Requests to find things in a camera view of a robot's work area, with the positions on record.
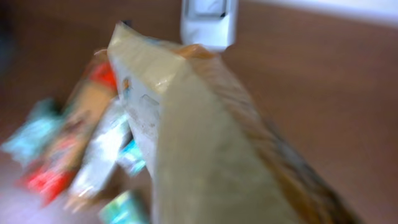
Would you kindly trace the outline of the white cosmetic tube gold cap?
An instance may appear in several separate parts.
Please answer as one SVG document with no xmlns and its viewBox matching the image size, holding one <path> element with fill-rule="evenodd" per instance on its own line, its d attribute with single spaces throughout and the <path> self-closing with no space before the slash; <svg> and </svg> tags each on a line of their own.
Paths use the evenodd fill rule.
<svg viewBox="0 0 398 224">
<path fill-rule="evenodd" d="M 108 188 L 119 151 L 132 140 L 127 114 L 113 98 L 90 139 L 83 164 L 68 189 L 66 210 L 73 213 L 97 201 Z"/>
</svg>

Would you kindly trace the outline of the small teal tissue pack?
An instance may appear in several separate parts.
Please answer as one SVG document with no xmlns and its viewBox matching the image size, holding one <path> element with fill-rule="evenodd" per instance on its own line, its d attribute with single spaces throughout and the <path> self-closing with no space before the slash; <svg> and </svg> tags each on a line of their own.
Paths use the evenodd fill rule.
<svg viewBox="0 0 398 224">
<path fill-rule="evenodd" d="M 146 162 L 135 140 L 132 140 L 118 154 L 118 164 L 127 175 L 125 181 L 137 177 L 145 168 Z M 149 224 L 149 216 L 144 208 L 138 190 L 125 190 L 100 210 L 99 219 L 104 224 Z"/>
</svg>

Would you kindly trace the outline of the red spaghetti packet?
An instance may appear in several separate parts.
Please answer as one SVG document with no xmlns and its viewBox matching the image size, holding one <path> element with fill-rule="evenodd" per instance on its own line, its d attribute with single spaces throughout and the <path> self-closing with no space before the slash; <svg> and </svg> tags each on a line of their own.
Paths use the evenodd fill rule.
<svg viewBox="0 0 398 224">
<path fill-rule="evenodd" d="M 97 124 L 116 95 L 116 80 L 107 50 L 98 50 L 64 107 L 66 118 L 60 130 L 19 181 L 40 196 L 44 207 L 70 186 Z"/>
</svg>

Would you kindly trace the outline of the light teal snack pouch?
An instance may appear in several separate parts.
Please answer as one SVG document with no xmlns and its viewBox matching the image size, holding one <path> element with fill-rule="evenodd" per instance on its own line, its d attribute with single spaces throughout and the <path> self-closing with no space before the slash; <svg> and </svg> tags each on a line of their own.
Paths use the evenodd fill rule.
<svg viewBox="0 0 398 224">
<path fill-rule="evenodd" d="M 1 150 L 10 154 L 22 167 L 28 166 L 40 157 L 57 135 L 64 118 L 53 99 L 37 102 L 25 123 L 1 144 Z"/>
</svg>

